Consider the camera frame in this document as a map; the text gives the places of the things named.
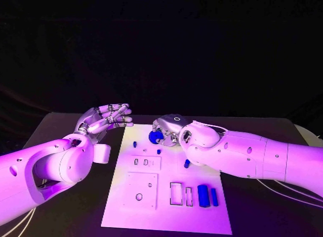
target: white board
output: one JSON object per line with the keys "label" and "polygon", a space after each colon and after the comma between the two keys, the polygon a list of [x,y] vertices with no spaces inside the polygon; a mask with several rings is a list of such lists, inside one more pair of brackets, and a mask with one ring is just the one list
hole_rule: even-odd
{"label": "white board", "polygon": [[[185,169],[181,147],[151,144],[149,131],[144,124],[125,128],[100,226],[230,235],[219,171],[191,164]],[[181,205],[170,205],[171,183],[181,184]],[[216,189],[217,206],[210,196],[210,207],[198,207],[201,184],[209,196]],[[185,206],[185,188],[191,188],[191,206]]]}

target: table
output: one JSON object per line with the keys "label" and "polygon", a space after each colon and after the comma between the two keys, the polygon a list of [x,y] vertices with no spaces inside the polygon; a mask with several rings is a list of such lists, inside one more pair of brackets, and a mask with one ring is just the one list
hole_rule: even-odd
{"label": "table", "polygon": [[[79,116],[80,114],[47,114],[24,148],[71,133]],[[133,123],[151,124],[159,116],[132,115],[131,117]],[[229,130],[250,132],[281,142],[305,145],[291,121],[284,118],[185,118],[188,121],[196,120],[219,125]],[[93,163],[84,180],[37,207],[22,237],[217,237],[217,235],[198,233],[100,227],[122,134],[123,128],[107,131],[100,141],[110,145],[107,164]],[[233,237],[323,236],[323,209],[279,196],[256,180],[236,178],[223,173],[220,179]],[[22,217],[24,215],[0,226],[0,236]],[[24,224],[8,237],[15,237],[22,227]]]}

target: black curtain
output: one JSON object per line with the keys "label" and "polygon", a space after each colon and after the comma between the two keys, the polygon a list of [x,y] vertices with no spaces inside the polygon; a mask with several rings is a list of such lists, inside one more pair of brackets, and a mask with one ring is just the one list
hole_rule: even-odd
{"label": "black curtain", "polygon": [[19,148],[51,111],[120,102],[284,117],[323,137],[323,1],[64,3],[0,3],[1,141]]}

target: blue battery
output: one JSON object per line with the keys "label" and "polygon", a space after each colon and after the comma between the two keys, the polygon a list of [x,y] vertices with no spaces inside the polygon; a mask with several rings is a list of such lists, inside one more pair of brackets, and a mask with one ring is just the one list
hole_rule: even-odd
{"label": "blue battery", "polygon": [[188,165],[190,165],[190,160],[184,160],[184,168],[187,169],[188,168]]}
{"label": "blue battery", "polygon": [[209,201],[207,186],[206,185],[198,185],[197,190],[198,190],[198,206],[200,207],[209,207],[210,206],[210,201]]}
{"label": "blue battery", "polygon": [[213,206],[217,206],[216,189],[211,189],[211,197],[213,197]]}
{"label": "blue battery", "polygon": [[152,144],[158,144],[157,139],[162,139],[162,133],[159,130],[157,130],[155,132],[151,131],[148,134],[148,140]]}

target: robotic arm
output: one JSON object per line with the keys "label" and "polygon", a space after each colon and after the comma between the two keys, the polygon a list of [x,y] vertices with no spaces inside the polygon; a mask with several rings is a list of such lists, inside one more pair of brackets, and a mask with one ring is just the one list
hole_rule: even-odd
{"label": "robotic arm", "polygon": [[282,143],[221,127],[223,133],[217,133],[210,126],[188,123],[174,114],[154,121],[152,131],[161,130],[161,145],[181,146],[194,165],[207,165],[240,178],[289,183],[323,197],[323,148]]}
{"label": "robotic arm", "polygon": [[[0,225],[86,177],[92,162],[107,163],[109,146],[97,144],[106,130],[132,126],[128,104],[90,108],[61,139],[0,156]],[[34,175],[47,180],[35,185]]]}

